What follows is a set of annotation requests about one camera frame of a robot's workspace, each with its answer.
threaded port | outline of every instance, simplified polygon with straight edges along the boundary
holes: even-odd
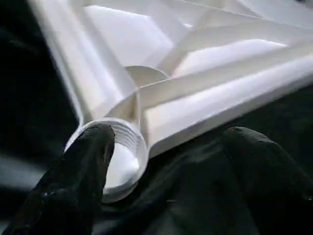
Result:
[[[83,126],[72,136],[67,148],[80,133],[98,123],[111,126],[115,133],[114,153],[108,168],[102,199],[105,203],[114,202],[126,197],[135,188],[147,167],[148,149],[142,134],[135,125],[111,117],[92,121]]]

black fabric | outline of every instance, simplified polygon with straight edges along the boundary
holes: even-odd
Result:
[[[38,177],[62,155],[77,120],[25,1],[0,0],[0,50],[3,231]],[[297,217],[273,220],[276,228],[263,208],[267,202],[255,203],[253,197],[246,196],[220,137],[230,126],[261,132],[280,144],[293,158],[292,165],[312,178],[312,92],[313,86],[295,91],[150,160],[128,198],[101,206],[94,234],[270,234],[278,228],[282,231],[284,224],[286,229],[291,223],[295,229],[297,224],[304,225],[305,221],[300,222],[310,212],[306,211],[310,197],[302,200],[296,194],[291,197],[296,204],[285,199],[281,204],[274,201],[276,214],[283,214],[280,205],[290,212],[294,209],[285,207],[287,204],[301,208],[294,210]]]

gloved finger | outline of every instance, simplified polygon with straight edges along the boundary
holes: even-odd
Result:
[[[88,128],[41,178],[3,234],[91,234],[113,150],[109,126]]]
[[[277,143],[244,127],[229,128],[222,137],[224,149],[244,196],[269,195],[280,191],[304,193],[311,181]]]

white plastic tray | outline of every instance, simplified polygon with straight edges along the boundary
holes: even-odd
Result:
[[[150,157],[313,81],[311,29],[177,0],[29,1],[77,133],[119,118],[142,134]],[[140,168],[143,158],[134,152],[130,163]]]

glossy black glove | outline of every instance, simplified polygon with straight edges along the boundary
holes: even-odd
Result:
[[[113,150],[109,126],[87,129],[41,178],[3,235],[91,234]]]

